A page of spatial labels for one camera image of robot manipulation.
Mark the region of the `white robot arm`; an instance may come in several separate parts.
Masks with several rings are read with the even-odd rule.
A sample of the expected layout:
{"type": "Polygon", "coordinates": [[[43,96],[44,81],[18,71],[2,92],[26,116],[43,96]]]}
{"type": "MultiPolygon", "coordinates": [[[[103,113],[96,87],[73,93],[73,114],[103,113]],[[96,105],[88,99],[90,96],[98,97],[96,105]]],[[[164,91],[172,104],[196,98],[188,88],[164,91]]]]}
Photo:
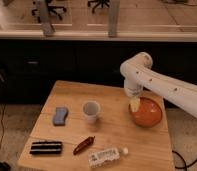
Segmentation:
{"type": "Polygon", "coordinates": [[[197,85],[152,71],[153,59],[140,52],[120,65],[124,91],[137,97],[147,88],[197,118],[197,85]]]}

